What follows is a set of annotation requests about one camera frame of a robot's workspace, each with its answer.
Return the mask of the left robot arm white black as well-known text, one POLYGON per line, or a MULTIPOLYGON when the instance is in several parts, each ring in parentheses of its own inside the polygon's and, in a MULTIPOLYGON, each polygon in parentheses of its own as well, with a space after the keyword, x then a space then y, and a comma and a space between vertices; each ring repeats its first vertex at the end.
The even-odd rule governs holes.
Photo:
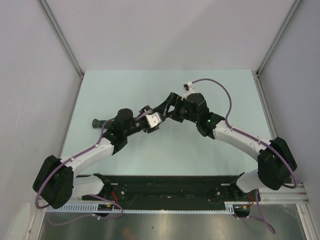
POLYGON ((32 186, 36 192, 35 206, 44 209, 44 206, 39 205, 39 200, 43 199, 47 206, 54 209, 62 207, 71 199, 76 177, 80 173, 121 151, 128 143, 129 136, 141 131, 150 133, 157 130, 167 113, 166 109, 158 106, 143 109, 135 117, 130 109, 122 108, 114 118, 95 119, 93 124, 101 129, 96 143, 67 157, 50 155, 44 160, 32 186))

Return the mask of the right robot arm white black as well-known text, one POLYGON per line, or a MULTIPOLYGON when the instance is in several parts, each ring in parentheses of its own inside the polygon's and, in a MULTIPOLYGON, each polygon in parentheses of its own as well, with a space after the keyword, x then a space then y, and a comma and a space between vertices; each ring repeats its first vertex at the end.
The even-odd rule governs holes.
POLYGON ((283 138, 261 139, 229 126, 226 118, 209 110, 201 93, 192 93, 183 98, 172 92, 154 108, 154 112, 159 113, 163 120, 170 118, 180 123, 190 121, 203 137, 227 143, 257 162, 257 169, 240 174, 231 183, 230 194, 237 201, 242 201, 256 189, 277 191, 285 187, 291 173, 297 169, 297 163, 283 138))

